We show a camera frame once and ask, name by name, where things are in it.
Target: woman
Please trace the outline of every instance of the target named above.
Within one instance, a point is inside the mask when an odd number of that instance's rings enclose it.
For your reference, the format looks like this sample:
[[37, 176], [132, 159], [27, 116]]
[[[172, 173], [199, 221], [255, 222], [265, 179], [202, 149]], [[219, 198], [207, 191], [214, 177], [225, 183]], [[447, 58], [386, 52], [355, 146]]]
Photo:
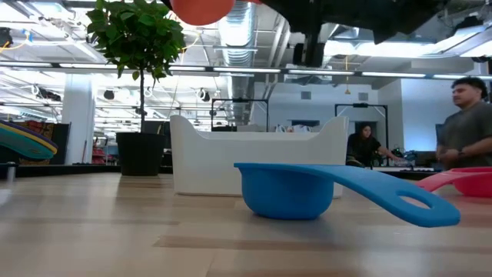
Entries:
[[363, 123], [359, 130], [348, 137], [347, 165], [371, 166], [376, 151], [394, 161], [401, 160], [386, 147], [381, 146], [381, 143], [372, 136], [369, 124]]

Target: green leaves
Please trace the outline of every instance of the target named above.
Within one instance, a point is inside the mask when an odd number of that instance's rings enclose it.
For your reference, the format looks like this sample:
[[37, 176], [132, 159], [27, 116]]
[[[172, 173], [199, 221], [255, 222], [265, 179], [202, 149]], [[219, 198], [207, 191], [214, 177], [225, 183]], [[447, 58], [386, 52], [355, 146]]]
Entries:
[[121, 14], [120, 18], [121, 18], [121, 20], [125, 21], [125, 20], [129, 19], [130, 17], [132, 17], [133, 15], [135, 15], [134, 12], [123, 12]]
[[138, 77], [140, 77], [140, 72], [136, 71], [131, 74], [131, 77], [134, 81], [137, 81]]
[[88, 33], [97, 38], [95, 48], [118, 66], [120, 78], [125, 69], [132, 70], [134, 80], [143, 78], [143, 69], [157, 82], [171, 75], [170, 64], [185, 47], [183, 28], [178, 22], [165, 18], [165, 5], [156, 1], [134, 0], [105, 2], [96, 0], [96, 9], [87, 13], [91, 19]]
[[151, 15], [143, 14], [138, 19], [138, 22], [141, 22], [147, 26], [154, 26], [155, 25], [155, 18]]
[[114, 25], [109, 25], [109, 26], [106, 28], [106, 35], [107, 35], [107, 36], [108, 36], [108, 38], [110, 38], [110, 39], [116, 38], [116, 36], [118, 35], [118, 30], [116, 29], [116, 26], [114, 26]]
[[106, 27], [105, 22], [95, 21], [95, 22], [92, 22], [91, 24], [89, 24], [89, 26], [87, 26], [87, 33], [91, 34], [91, 33], [96, 32], [96, 31], [104, 31], [105, 27]]
[[105, 13], [101, 9], [95, 9], [86, 14], [92, 22], [100, 22], [105, 20]]
[[101, 11], [104, 8], [105, 0], [96, 0], [95, 9]]

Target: black planter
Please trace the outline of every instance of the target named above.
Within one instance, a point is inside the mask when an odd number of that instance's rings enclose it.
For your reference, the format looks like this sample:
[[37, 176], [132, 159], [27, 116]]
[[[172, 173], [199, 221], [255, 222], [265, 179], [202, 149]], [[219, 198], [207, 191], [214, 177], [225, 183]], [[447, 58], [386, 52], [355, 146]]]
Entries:
[[116, 134], [121, 174], [156, 176], [164, 153], [165, 137], [157, 134], [121, 132]]

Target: orange ball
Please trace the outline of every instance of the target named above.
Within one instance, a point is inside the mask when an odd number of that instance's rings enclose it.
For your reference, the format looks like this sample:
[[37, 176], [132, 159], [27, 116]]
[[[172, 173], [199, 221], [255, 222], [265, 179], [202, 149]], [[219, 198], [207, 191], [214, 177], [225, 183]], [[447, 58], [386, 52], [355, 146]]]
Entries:
[[171, 0], [175, 14], [189, 25], [209, 25], [225, 17], [235, 0]]

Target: tree trunk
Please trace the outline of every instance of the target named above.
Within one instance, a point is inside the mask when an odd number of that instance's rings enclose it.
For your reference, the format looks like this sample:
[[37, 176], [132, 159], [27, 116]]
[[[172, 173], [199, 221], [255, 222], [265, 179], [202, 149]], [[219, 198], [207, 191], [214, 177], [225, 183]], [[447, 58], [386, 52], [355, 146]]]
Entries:
[[145, 95], [144, 95], [144, 68], [140, 67], [140, 133], [143, 133], [145, 130]]

